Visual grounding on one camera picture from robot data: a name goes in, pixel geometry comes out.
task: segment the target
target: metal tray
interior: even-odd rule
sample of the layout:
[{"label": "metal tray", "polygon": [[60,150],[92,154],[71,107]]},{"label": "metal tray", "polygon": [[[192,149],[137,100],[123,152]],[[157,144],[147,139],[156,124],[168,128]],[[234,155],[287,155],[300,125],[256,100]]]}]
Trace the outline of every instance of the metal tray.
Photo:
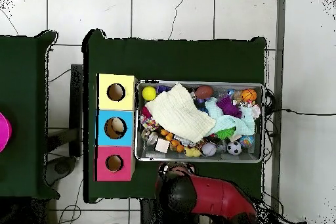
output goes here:
[{"label": "metal tray", "polygon": [[[142,98],[142,90],[146,86],[156,87],[164,85],[173,87],[176,83],[180,83],[185,88],[197,88],[201,85],[211,86],[214,90],[213,97],[218,97],[223,94],[227,89],[254,89],[257,92],[256,103],[261,108],[261,115],[255,122],[255,144],[250,147],[248,152],[241,152],[239,156],[233,156],[228,153],[216,153],[214,156],[199,158],[187,158],[184,153],[168,150],[167,154],[154,150],[155,145],[148,146],[142,139],[140,133],[140,112],[141,108],[146,104]],[[148,81],[140,80],[136,85],[136,111],[135,111],[135,156],[141,161],[162,161],[162,162],[231,162],[231,163],[257,163],[263,158],[264,146],[264,102],[265,102],[265,88],[264,85],[259,83],[225,83],[225,82],[191,82],[191,81]]]}]

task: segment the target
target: blue box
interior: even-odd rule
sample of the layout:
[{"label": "blue box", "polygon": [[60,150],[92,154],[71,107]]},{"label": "blue box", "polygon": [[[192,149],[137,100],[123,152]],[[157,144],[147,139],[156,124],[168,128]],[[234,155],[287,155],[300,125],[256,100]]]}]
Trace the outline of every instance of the blue box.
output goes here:
[{"label": "blue box", "polygon": [[[121,138],[111,139],[105,134],[104,126],[106,121],[110,118],[120,118],[126,123],[126,132]],[[133,118],[133,111],[99,110],[98,146],[132,146],[134,128]]]}]

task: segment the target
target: orange bead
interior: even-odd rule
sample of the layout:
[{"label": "orange bead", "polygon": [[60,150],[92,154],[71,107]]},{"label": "orange bead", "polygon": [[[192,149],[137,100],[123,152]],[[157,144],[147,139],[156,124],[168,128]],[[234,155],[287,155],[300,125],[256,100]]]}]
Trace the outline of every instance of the orange bead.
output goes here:
[{"label": "orange bead", "polygon": [[177,141],[177,140],[172,140],[171,141],[171,144],[173,145],[173,146],[179,146],[179,142]]},{"label": "orange bead", "polygon": [[166,136],[165,136],[165,139],[167,141],[172,141],[173,140],[173,134],[172,133],[168,133]]},{"label": "orange bead", "polygon": [[166,136],[168,133],[169,133],[169,132],[166,131],[165,129],[162,129],[162,130],[161,130],[161,134],[164,135],[164,136]]},{"label": "orange bead", "polygon": [[176,150],[177,150],[178,152],[183,152],[184,147],[183,147],[182,145],[179,145],[179,146],[177,146]]}]

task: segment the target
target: yellow box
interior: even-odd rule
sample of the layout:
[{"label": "yellow box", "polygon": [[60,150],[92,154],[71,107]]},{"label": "yellow box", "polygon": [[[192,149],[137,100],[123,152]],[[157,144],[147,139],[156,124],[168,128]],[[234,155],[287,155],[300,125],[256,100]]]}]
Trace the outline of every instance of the yellow box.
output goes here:
[{"label": "yellow box", "polygon": [[[134,110],[136,82],[134,76],[99,74],[99,109]],[[122,96],[119,98],[117,94],[121,92]]]}]

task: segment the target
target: table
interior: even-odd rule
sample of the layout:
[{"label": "table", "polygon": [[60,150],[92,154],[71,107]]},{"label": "table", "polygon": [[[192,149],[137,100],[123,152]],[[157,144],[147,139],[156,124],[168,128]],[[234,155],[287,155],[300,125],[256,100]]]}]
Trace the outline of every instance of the table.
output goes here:
[{"label": "table", "polygon": [[58,198],[43,181],[46,140],[45,57],[56,33],[0,36],[0,112],[12,137],[0,152],[0,196]]},{"label": "table", "polygon": [[[97,198],[154,198],[159,162],[136,161],[128,182],[93,180],[96,74],[128,74],[137,79],[264,83],[263,37],[251,41],[150,41],[107,39],[91,30],[83,40],[84,201]],[[195,163],[199,175],[237,183],[255,198],[262,195],[262,163]]]}]

